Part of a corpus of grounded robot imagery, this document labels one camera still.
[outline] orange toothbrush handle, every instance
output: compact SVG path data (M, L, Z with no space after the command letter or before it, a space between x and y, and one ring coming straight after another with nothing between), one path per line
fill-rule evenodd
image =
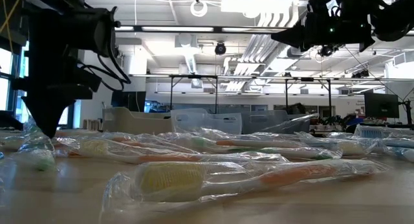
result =
M336 169L332 166L310 165L262 175L260 181L269 186L290 185L305 179L332 177Z

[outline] computer monitor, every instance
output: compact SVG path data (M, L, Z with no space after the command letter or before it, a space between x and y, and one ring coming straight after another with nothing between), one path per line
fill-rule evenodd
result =
M400 118L397 95L364 93L365 117Z
M144 112L145 91L114 91L111 105L113 107L126 107L130 111Z

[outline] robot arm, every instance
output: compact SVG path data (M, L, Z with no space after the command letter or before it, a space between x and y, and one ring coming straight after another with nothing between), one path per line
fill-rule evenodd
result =
M12 81L12 88L27 92L23 100L36 124L53 137L63 110L75 100L91 99L102 79L92 69L131 83L114 57L116 8L85 8L84 0L42 0L52 9L27 12L29 16L29 75ZM72 49L97 53L103 67L85 65L71 56ZM110 58L119 77L100 57Z
M392 5L383 0L335 0L338 6L329 10L330 1L309 0L305 24L298 21L291 29L273 34L272 39L301 51L321 45L321 55L330 56L347 43L359 43L360 52L364 51L375 42L373 33L379 40L396 41L414 26L414 16L408 14L414 0L398 0Z

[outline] camera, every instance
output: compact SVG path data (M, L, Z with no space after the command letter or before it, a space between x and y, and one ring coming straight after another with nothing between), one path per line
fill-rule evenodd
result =
M216 55L223 55L226 54L226 46L224 46L223 42L218 42L217 46L215 46L215 50L214 50Z

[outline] wooden table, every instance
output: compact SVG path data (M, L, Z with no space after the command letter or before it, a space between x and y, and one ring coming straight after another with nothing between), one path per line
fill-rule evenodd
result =
M1 224L97 223L106 183L116 172L134 167L92 159L57 162L58 173L7 168L6 192L0 199ZM394 169L372 177L302 182L205 203L160 214L148 223L414 223L414 164L384 162Z

